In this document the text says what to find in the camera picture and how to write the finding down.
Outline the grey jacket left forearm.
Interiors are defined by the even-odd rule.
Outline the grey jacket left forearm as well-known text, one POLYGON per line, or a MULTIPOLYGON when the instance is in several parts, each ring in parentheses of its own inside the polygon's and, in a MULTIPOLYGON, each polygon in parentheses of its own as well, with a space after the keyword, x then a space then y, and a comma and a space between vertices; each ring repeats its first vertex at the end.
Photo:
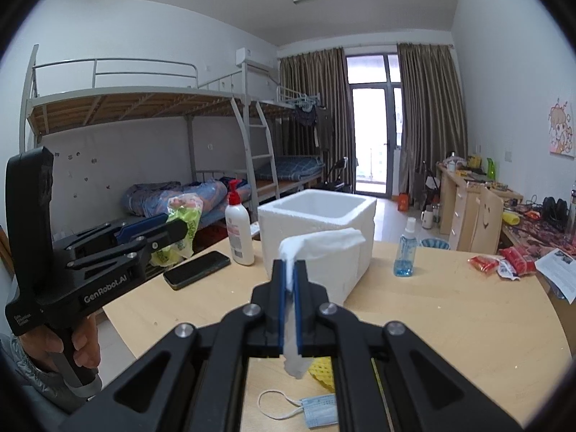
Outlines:
POLYGON ((60 425, 89 403, 76 396, 60 373, 49 373, 36 367, 14 336, 1 334, 1 360, 8 379, 26 397, 27 409, 46 431, 59 431, 60 425))

